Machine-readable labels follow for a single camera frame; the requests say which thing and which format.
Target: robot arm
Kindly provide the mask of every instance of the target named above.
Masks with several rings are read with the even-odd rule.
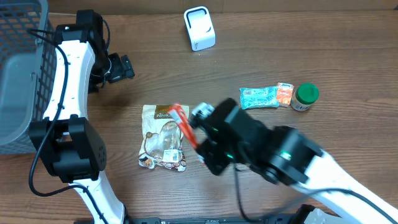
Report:
[[[312,195],[319,189],[352,190],[398,222],[396,208],[353,179],[327,152],[297,130],[286,126],[270,130],[239,109],[233,99],[225,100],[214,110],[208,108],[203,104],[195,108],[190,124],[208,136],[196,151],[214,175],[220,175],[230,162],[248,164],[267,181],[282,182],[311,195],[350,223],[392,223],[353,195],[336,191]]]
[[[102,26],[102,17],[92,10],[78,11],[76,24],[57,26],[53,41],[67,56],[68,80],[60,116],[40,158],[50,175],[58,176],[64,183],[86,187],[108,223],[126,224],[126,208],[115,196],[104,172],[104,142],[87,120],[87,95],[98,91],[97,84],[132,78],[134,72],[127,55],[108,55]],[[29,126],[29,137],[36,150],[54,120],[65,78],[62,54],[58,49],[56,53],[57,69],[44,120]],[[94,223],[104,223],[88,194],[74,189],[89,208]]]

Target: wood grain surface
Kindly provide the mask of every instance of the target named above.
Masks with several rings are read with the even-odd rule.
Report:
[[[80,9],[94,9],[102,15],[184,13],[206,6],[219,12],[287,12],[392,10],[396,0],[48,0],[50,12],[75,14]]]
[[[273,12],[213,14],[216,45],[192,52],[181,14],[105,16],[110,52],[128,54],[133,80],[107,84],[88,97],[90,123],[108,151],[106,174],[134,217],[238,216],[233,173],[216,177],[184,147],[187,170],[140,167],[144,104],[202,101],[217,105],[239,88],[312,82],[320,98],[306,112],[292,108],[248,113],[268,127],[298,128],[323,146],[355,179],[398,207],[398,12]],[[51,17],[53,25],[74,17]],[[33,195],[27,177],[34,155],[0,156],[0,223],[72,223],[89,218],[79,196]],[[292,189],[240,173],[246,211],[283,205]],[[62,184],[40,163],[35,186]],[[312,203],[322,209],[318,202]]]

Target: mesh basket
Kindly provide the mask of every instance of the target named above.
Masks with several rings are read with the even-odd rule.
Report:
[[[46,0],[0,1],[0,154],[35,152],[28,127],[47,108],[57,61],[26,30],[53,31],[48,13]]]

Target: white device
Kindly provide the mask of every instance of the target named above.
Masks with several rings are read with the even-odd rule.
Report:
[[[205,6],[186,10],[184,21],[193,51],[203,50],[216,44],[216,33],[209,10]]]

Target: snack bag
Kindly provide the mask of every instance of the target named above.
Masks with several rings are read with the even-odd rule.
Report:
[[[240,88],[242,109],[278,107],[276,99],[278,87],[270,86],[265,88]]]
[[[289,107],[293,95],[293,85],[288,83],[278,83],[277,87],[279,88],[276,98],[279,102],[279,105]]]
[[[155,165],[179,172],[185,171],[182,151],[184,137],[177,123],[167,113],[171,105],[144,105],[142,109],[142,135],[139,151],[140,166],[153,169]],[[189,106],[181,106],[186,114]]]

